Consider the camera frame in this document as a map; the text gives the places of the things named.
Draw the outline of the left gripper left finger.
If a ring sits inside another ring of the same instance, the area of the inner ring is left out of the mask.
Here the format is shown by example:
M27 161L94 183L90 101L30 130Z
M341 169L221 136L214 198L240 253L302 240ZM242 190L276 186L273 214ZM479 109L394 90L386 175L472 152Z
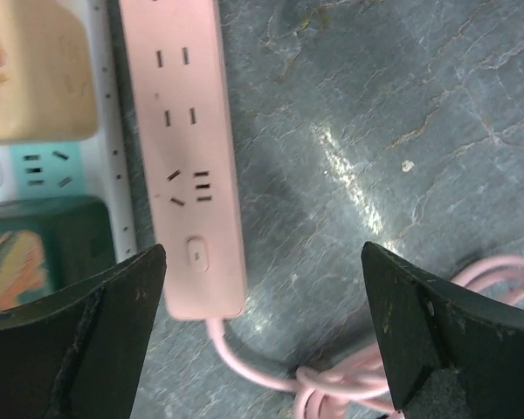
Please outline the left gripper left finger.
M0 312L0 418L128 418L163 281L156 244Z

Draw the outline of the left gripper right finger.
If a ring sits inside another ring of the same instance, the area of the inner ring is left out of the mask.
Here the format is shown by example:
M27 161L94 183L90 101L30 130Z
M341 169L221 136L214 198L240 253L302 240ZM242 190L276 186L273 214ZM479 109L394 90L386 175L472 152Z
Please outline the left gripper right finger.
M361 259L397 411L524 418L523 256L482 259L450 281L371 242Z

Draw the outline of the dark green cube socket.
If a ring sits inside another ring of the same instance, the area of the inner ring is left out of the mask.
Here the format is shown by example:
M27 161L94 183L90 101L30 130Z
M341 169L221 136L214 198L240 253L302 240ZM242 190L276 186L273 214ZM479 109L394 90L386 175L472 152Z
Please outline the dark green cube socket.
M0 312L114 266L107 206L92 196L0 203Z

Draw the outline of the white multicolour power strip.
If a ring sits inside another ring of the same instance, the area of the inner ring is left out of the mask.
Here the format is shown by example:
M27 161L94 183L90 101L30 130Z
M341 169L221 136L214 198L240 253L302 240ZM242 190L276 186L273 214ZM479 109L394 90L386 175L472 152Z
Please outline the white multicolour power strip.
M107 206L116 258L137 251L105 1L61 1L86 32L98 129L84 141L0 145L0 202L97 196Z

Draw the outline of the beige wooden cube socket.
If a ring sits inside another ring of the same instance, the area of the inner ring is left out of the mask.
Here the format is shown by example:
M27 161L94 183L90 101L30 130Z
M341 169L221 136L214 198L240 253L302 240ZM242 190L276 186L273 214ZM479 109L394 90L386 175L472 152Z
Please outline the beige wooden cube socket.
M0 143L98 129L86 29L60 1L0 1Z

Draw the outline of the pink long power strip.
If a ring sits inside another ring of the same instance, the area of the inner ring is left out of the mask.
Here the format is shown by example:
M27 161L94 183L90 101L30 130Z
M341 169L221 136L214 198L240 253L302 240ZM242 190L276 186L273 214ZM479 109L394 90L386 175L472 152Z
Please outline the pink long power strip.
M125 0L120 10L169 313L235 318L247 285L218 5Z

